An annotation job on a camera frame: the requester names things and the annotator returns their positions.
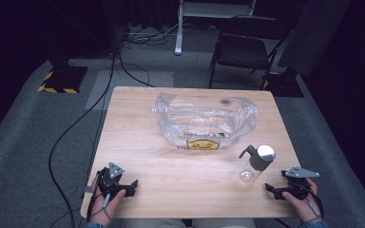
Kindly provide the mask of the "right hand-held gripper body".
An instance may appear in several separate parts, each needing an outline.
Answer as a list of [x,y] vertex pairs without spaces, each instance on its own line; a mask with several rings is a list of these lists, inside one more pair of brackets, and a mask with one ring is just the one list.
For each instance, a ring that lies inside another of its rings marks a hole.
[[282,170],[281,175],[288,180],[287,192],[298,200],[304,200],[311,191],[307,178],[317,178],[319,173],[305,168],[294,166],[290,170]]

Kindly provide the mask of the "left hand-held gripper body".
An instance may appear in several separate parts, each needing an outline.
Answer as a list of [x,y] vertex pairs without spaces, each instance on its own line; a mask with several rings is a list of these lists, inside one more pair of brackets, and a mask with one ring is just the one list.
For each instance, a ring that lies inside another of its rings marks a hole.
[[113,199],[123,190],[122,185],[119,184],[123,173],[124,169],[113,162],[98,172],[97,184],[104,197]]

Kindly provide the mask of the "person's right hand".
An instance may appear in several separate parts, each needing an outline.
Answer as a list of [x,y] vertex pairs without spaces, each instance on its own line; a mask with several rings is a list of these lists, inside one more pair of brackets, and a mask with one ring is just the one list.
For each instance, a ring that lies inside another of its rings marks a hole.
[[311,195],[308,195],[306,199],[300,200],[288,192],[286,200],[295,208],[295,211],[301,220],[301,224],[310,221],[323,220],[317,203]]

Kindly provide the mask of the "person's left hand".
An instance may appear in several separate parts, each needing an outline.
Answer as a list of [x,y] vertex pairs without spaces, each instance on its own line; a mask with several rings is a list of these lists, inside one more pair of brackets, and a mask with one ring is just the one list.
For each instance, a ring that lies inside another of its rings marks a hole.
[[113,200],[110,200],[106,206],[104,206],[106,200],[102,196],[101,190],[97,189],[94,203],[91,208],[91,216],[88,222],[97,222],[103,224],[106,228],[109,227],[112,219],[115,217],[116,209],[119,203],[125,196],[125,190],[121,190]]

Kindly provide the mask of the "clear bottle grey pump cap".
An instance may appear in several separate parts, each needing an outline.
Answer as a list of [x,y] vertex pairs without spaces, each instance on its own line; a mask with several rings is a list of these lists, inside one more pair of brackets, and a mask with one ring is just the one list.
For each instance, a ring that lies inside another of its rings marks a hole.
[[242,159],[245,154],[249,155],[249,159],[240,171],[240,178],[248,184],[252,184],[276,157],[276,151],[267,144],[258,147],[248,145],[240,153],[239,158]]

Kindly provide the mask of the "clear plastic bag yellow print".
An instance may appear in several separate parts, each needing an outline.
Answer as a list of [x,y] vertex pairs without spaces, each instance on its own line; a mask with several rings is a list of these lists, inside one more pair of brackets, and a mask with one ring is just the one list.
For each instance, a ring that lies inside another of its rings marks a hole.
[[161,93],[153,106],[165,139],[180,149],[216,150],[256,127],[259,110],[243,97]]

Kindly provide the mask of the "black yellow striped stand base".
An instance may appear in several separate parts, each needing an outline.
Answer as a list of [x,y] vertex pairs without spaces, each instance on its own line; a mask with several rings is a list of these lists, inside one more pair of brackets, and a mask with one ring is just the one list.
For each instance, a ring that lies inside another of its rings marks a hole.
[[87,72],[86,66],[70,66],[68,69],[52,68],[38,88],[39,92],[77,94]]

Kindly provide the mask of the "black folding chair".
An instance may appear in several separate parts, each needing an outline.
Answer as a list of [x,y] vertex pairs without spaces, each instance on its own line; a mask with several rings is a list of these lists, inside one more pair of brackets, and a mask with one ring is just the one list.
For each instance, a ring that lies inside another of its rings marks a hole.
[[237,15],[228,18],[221,27],[209,69],[208,87],[213,84],[216,64],[263,70],[260,89],[265,88],[266,77],[280,45],[292,32],[292,27],[278,18]]

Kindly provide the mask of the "grey leaning panel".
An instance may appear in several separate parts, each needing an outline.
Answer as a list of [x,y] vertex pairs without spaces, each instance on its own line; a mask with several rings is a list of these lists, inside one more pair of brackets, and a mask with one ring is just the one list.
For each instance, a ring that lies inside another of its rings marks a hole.
[[310,76],[352,0],[309,0],[279,59],[283,76]]

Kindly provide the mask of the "white metal stand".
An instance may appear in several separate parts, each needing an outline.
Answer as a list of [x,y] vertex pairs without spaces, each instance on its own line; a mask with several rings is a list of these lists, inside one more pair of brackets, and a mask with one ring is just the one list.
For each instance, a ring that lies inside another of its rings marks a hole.
[[236,15],[251,15],[255,9],[256,2],[257,0],[249,0],[248,3],[244,4],[231,4],[180,0],[174,53],[181,55],[183,52],[183,19],[185,17],[231,18]]

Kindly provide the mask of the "dark upright post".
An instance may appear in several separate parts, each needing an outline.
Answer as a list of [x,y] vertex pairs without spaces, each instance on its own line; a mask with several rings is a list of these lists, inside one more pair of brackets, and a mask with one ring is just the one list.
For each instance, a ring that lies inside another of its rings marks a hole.
[[102,0],[106,18],[110,52],[120,53],[128,29],[125,0]]

